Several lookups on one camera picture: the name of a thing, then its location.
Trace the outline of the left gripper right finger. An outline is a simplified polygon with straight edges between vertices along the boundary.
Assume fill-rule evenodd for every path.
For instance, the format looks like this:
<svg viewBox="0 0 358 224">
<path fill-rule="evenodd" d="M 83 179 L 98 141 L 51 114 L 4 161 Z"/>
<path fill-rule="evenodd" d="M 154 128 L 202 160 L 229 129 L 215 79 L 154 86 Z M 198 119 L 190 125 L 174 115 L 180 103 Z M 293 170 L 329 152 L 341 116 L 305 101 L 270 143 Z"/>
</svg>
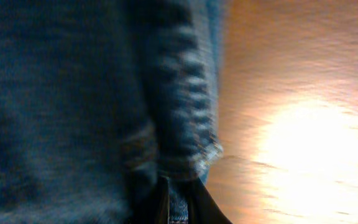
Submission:
<svg viewBox="0 0 358 224">
<path fill-rule="evenodd" d="M 186 183 L 189 224 L 232 224 L 200 179 Z"/>
</svg>

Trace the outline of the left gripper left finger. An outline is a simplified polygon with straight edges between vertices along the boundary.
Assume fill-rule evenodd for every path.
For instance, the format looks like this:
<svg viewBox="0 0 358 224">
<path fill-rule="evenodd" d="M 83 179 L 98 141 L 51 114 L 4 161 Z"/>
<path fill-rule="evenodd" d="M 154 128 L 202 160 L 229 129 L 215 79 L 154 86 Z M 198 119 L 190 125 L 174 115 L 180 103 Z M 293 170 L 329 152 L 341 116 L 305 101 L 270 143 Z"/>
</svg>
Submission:
<svg viewBox="0 0 358 224">
<path fill-rule="evenodd" d="M 157 185 L 141 201 L 129 219 L 129 224 L 169 224 L 170 196 L 168 180 L 158 178 Z"/>
</svg>

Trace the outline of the blue denim jeans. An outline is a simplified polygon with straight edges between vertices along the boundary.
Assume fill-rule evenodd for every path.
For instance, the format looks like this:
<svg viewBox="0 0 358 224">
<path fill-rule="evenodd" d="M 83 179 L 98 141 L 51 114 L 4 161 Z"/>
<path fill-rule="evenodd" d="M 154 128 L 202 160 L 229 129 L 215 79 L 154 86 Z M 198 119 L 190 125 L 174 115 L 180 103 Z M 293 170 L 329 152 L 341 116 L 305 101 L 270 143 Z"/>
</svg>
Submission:
<svg viewBox="0 0 358 224">
<path fill-rule="evenodd" d="M 217 136 L 224 1 L 0 0 L 0 223 L 188 223 Z"/>
</svg>

